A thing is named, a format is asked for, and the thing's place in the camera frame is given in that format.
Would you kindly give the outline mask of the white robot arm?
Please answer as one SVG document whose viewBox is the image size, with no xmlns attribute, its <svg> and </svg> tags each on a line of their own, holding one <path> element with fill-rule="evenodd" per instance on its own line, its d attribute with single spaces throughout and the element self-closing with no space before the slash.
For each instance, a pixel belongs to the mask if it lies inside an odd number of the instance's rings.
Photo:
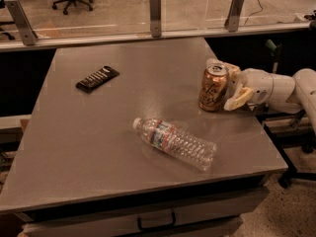
<svg viewBox="0 0 316 237">
<path fill-rule="evenodd" d="M 287 114 L 304 110 L 316 132 L 316 72 L 303 68 L 293 76 L 247 68 L 210 58 L 206 71 L 222 75 L 228 72 L 228 89 L 221 100 L 225 111 L 233 111 L 245 104 L 267 104 L 271 109 Z"/>
</svg>

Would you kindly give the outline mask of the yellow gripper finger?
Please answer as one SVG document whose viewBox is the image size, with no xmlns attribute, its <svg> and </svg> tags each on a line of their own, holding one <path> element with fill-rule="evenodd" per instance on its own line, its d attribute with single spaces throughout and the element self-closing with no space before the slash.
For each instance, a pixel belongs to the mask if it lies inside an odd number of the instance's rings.
<svg viewBox="0 0 316 237">
<path fill-rule="evenodd" d="M 254 91 L 249 87 L 242 87 L 238 89 L 234 95 L 229 98 L 225 105 L 225 111 L 234 111 L 244 106 L 254 95 Z"/>
<path fill-rule="evenodd" d="M 236 77 L 241 72 L 240 67 L 231 63 L 227 63 L 224 61 L 220 61 L 216 58 L 209 58 L 206 61 L 206 66 L 209 67 L 210 65 L 222 65 L 228 69 L 229 79 L 231 82 L 236 80 Z"/>
</svg>

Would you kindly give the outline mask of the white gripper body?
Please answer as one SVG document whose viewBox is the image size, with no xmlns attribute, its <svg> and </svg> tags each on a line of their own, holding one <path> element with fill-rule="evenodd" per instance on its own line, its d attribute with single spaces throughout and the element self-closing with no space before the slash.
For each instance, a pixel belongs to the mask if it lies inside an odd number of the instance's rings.
<svg viewBox="0 0 316 237">
<path fill-rule="evenodd" d="M 253 97 L 247 103 L 261 104 L 272 93 L 273 79 L 271 74 L 264 70 L 248 68 L 237 76 L 234 93 L 242 87 L 249 87 L 254 91 Z"/>
</svg>

